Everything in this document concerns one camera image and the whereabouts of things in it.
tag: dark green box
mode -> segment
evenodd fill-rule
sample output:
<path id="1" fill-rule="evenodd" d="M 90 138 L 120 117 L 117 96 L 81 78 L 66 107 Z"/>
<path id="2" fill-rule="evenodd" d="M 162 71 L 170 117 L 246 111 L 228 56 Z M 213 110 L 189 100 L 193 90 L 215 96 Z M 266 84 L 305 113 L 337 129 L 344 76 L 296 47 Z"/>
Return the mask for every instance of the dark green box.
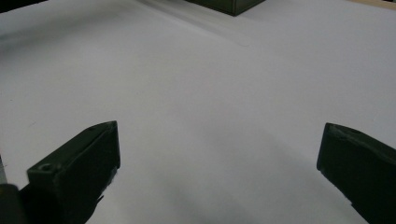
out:
<path id="1" fill-rule="evenodd" d="M 264 0 L 187 0 L 189 2 L 210 7 L 226 14 L 237 16 L 263 2 Z"/>

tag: white table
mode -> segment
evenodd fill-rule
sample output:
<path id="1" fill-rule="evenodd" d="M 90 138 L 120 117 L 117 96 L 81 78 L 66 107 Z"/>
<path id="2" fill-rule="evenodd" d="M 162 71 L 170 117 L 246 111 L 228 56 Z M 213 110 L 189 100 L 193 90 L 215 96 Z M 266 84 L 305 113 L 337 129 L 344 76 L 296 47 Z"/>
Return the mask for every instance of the white table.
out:
<path id="1" fill-rule="evenodd" d="M 267 0 L 233 18 L 182 0 L 51 0 L 0 15 L 9 183 L 119 122 L 93 224 L 366 223 L 316 170 L 326 122 L 396 147 L 396 12 Z"/>

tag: black object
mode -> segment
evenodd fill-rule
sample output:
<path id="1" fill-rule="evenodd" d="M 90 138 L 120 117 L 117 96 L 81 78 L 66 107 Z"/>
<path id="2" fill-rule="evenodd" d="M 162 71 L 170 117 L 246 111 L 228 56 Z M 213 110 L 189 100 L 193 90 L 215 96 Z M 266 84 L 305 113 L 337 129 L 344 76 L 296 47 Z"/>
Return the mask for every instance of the black object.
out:
<path id="1" fill-rule="evenodd" d="M 318 170 L 370 224 L 396 223 L 396 150 L 367 134 L 327 123 Z"/>
<path id="2" fill-rule="evenodd" d="M 0 223 L 85 223 L 119 168 L 117 122 L 92 126 L 30 168 L 21 191 L 0 185 Z"/>
<path id="3" fill-rule="evenodd" d="M 47 0 L 2 0 L 0 3 L 0 13 L 8 12 L 10 10 L 27 7 Z"/>
<path id="4" fill-rule="evenodd" d="M 187 0 L 189 2 L 210 7 L 217 11 L 237 16 L 242 12 L 255 7 L 264 0 Z"/>

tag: white surface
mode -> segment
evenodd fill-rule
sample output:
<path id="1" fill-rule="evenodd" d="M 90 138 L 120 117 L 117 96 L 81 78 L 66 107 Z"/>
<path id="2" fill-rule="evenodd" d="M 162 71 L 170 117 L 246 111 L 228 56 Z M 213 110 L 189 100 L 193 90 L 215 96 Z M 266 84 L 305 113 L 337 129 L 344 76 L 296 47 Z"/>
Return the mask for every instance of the white surface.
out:
<path id="1" fill-rule="evenodd" d="M 325 122 L 396 147 L 396 13 L 267 0 L 237 18 L 165 0 L 51 0 L 0 15 L 7 179 L 119 122 L 89 221 L 365 223 L 316 170 Z"/>

